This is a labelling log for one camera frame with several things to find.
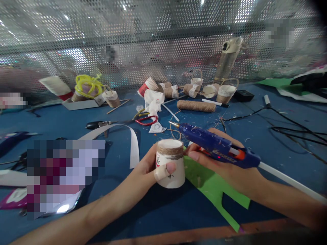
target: metal mesh panel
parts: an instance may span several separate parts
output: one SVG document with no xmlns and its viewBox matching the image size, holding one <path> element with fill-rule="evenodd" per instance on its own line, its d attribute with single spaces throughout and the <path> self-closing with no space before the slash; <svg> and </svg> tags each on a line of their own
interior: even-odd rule
<svg viewBox="0 0 327 245">
<path fill-rule="evenodd" d="M 267 26 L 291 29 L 267 45 Z M 291 77 L 325 63 L 318 14 L 304 0 L 0 0 L 0 89 L 55 98 L 38 82 L 102 74 L 115 90 L 189 83 L 192 70 L 212 83 L 222 44 L 242 36 L 230 77 Z"/>
</svg>

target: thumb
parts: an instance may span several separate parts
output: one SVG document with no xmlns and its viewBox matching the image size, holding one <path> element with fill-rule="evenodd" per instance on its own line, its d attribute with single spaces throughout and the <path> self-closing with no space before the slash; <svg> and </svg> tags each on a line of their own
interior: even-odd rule
<svg viewBox="0 0 327 245">
<path fill-rule="evenodd" d="M 212 158 L 198 151 L 191 151 L 188 156 L 194 161 L 200 163 L 202 166 L 211 169 L 214 172 L 219 171 L 219 167 L 221 167 L 223 164 L 221 162 L 213 160 Z"/>
<path fill-rule="evenodd" d="M 169 162 L 167 164 L 161 165 L 152 172 L 148 173 L 149 181 L 154 185 L 157 181 L 166 178 L 176 171 L 176 163 Z"/>
</svg>

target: red scissors handle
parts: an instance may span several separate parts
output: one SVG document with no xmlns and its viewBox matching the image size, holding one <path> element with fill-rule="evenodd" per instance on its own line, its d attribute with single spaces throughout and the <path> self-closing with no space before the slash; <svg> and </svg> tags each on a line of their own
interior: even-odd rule
<svg viewBox="0 0 327 245">
<path fill-rule="evenodd" d="M 155 118 L 154 121 L 150 122 L 150 123 L 142 123 L 141 121 L 149 119 L 149 118 Z M 145 118 L 141 118 L 141 119 L 137 119 L 135 120 L 135 122 L 137 122 L 138 124 L 141 124 L 142 126 L 150 126 L 152 124 L 155 124 L 158 121 L 158 117 L 157 116 L 149 116 L 149 117 L 145 117 Z"/>
</svg>

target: red paper cup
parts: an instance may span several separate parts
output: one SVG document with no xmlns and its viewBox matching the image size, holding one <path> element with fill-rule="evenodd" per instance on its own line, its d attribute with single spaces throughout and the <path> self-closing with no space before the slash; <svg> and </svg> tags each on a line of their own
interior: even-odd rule
<svg viewBox="0 0 327 245">
<path fill-rule="evenodd" d="M 156 82 L 149 77 L 145 83 L 139 88 L 139 90 L 137 91 L 137 93 L 139 94 L 139 96 L 144 97 L 144 93 L 147 89 L 153 90 L 153 91 L 157 91 L 159 89 L 158 85 L 156 84 Z"/>
</svg>

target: blue table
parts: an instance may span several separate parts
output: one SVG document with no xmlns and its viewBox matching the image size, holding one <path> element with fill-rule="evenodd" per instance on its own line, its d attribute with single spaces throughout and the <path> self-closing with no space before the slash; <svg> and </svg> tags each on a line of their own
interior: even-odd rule
<svg viewBox="0 0 327 245">
<path fill-rule="evenodd" d="M 203 113 L 193 111 L 182 111 L 177 114 L 181 122 L 191 123 L 203 128 L 213 127 L 215 119 L 224 115 L 225 119 L 233 116 L 242 116 L 262 108 L 263 96 L 268 94 L 272 106 L 286 112 L 287 117 L 316 131 L 326 133 L 326 105 L 296 101 L 283 97 L 271 87 L 253 84 L 243 84 L 240 89 L 246 89 L 255 95 L 251 102 L 240 103 L 231 101 L 229 108 L 217 107 L 214 113 Z M 33 136 L 20 142 L 14 149 L 0 159 L 0 162 L 12 161 L 33 147 L 33 140 L 54 140 L 58 137 L 66 137 L 76 140 L 89 132 L 85 128 L 87 122 L 98 120 L 123 121 L 131 119 L 136 113 L 136 106 L 144 104 L 144 100 L 136 93 L 121 94 L 120 99 L 132 99 L 121 108 L 107 115 L 110 110 L 108 106 L 91 108 L 85 110 L 69 111 L 62 105 L 55 105 L 37 111 L 40 118 L 35 115 L 21 111 L 8 113 L 0 116 L 0 134 L 29 131 L 41 135 Z M 177 112 L 177 101 L 166 104 L 173 112 Z M 164 127 L 168 127 L 171 115 L 162 108 L 159 113 L 159 121 Z M 326 193 L 327 165 L 307 153 L 298 144 L 286 136 L 273 132 L 271 125 L 296 128 L 288 121 L 271 110 L 263 110 L 258 115 L 227 122 L 227 133 L 240 140 L 246 147 L 250 147 L 259 154 L 262 161 L 277 168 L 283 173 L 298 180 L 313 190 Z M 148 133 L 149 127 L 142 127 L 137 123 L 131 124 L 137 133 L 140 157 L 143 157 L 148 149 L 158 140 L 171 138 L 170 132 Z M 87 187 L 89 195 L 82 197 L 84 202 L 92 202 L 104 196 L 119 185 L 130 173 L 129 169 L 129 142 L 130 132 L 125 127 L 117 127 L 110 130 L 107 147 L 105 177 L 97 180 L 93 185 Z M 308 149 L 323 159 L 327 159 L 326 148 L 322 145 L 307 142 Z M 274 176 L 261 170 L 262 174 L 273 181 L 281 182 Z M 11 188 L 1 187 L 0 198 L 3 199 Z M 251 222 L 263 222 L 283 218 L 282 215 L 252 202 L 249 210 L 245 210 L 229 197 L 223 198 L 225 209 L 240 224 Z M 0 237 L 2 244 L 7 244 L 27 232 L 55 220 L 61 215 L 48 218 L 39 218 L 34 221 L 26 217 L 18 216 L 18 210 L 0 210 Z M 206 227 L 226 227 L 228 223 L 215 209 L 215 207 L 188 181 L 176 190 L 168 190 L 159 185 L 154 185 L 148 194 L 127 214 L 119 218 L 96 235 L 91 242 L 103 242 L 119 239 L 138 238 L 162 233 L 200 229 Z"/>
</svg>

